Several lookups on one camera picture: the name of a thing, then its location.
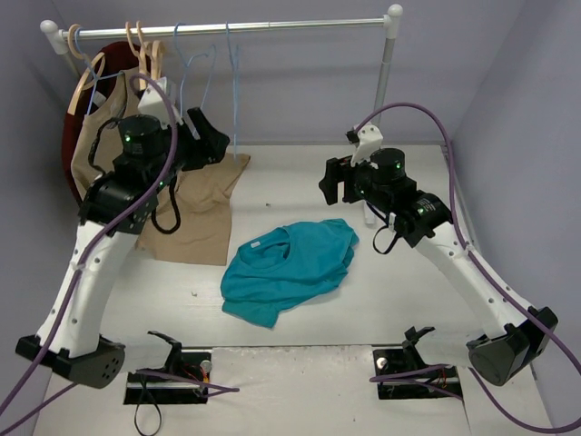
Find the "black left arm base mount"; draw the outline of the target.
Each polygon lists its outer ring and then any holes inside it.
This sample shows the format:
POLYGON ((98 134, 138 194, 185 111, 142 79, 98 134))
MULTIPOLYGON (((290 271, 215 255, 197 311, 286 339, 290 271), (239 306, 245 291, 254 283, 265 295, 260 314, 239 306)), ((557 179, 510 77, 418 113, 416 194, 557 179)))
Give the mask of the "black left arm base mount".
POLYGON ((212 373, 210 349, 188 349, 173 337, 148 331, 152 337, 170 347, 162 366, 149 366, 147 371, 170 374, 172 377, 129 372, 126 378, 124 405, 200 405, 209 400, 210 389, 199 382, 209 383, 212 373))

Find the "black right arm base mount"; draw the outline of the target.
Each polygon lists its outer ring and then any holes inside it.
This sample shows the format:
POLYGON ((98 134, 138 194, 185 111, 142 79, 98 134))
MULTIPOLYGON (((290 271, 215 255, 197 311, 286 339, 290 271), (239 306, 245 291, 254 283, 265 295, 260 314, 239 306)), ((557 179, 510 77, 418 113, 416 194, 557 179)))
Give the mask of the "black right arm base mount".
POLYGON ((411 327, 404 333, 399 346, 381 346, 372 350, 375 375, 373 381, 380 401, 463 400, 458 370, 442 364, 426 364, 416 345, 433 332, 434 327, 417 330, 411 327))

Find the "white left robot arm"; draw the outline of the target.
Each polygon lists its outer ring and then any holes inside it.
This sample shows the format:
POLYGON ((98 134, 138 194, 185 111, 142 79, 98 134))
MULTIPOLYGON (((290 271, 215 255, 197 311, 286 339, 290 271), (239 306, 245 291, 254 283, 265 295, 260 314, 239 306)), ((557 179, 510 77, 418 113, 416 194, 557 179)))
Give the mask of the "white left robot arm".
POLYGON ((128 347, 104 338, 101 323, 117 275, 158 205, 158 194, 180 171, 220 162, 230 143, 200 108, 191 121, 162 124, 148 114, 111 118, 122 143, 113 169, 101 170, 79 211, 74 252, 61 290, 37 333, 18 340, 16 353, 53 373, 95 389, 122 372, 149 369, 159 380, 181 371, 181 345, 161 334, 153 348, 128 347))

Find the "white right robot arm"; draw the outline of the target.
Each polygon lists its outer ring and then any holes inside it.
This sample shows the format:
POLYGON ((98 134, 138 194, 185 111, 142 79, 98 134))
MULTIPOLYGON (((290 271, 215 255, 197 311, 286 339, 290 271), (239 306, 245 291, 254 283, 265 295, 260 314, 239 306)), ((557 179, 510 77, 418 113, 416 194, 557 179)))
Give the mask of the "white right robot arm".
POLYGON ((558 324, 554 312, 535 308, 515 292, 502 296, 497 291, 478 252, 459 241, 449 208, 407 177, 402 151, 379 149, 360 163, 350 156, 330 158, 319 188, 329 205, 366 202, 393 229, 394 239, 431 261, 476 315, 479 329, 465 334, 409 328, 401 353, 408 372, 421 374, 437 364, 462 366, 502 386, 544 351, 558 324))

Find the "teal t shirt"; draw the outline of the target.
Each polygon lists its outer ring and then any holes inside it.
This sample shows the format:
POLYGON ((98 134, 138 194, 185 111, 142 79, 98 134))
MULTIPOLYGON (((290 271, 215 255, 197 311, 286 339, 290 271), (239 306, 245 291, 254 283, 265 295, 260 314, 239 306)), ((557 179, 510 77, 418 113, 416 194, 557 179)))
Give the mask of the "teal t shirt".
POLYGON ((358 244, 342 219, 277 227, 238 248, 222 276, 222 311, 271 329, 281 312, 339 288, 358 244))

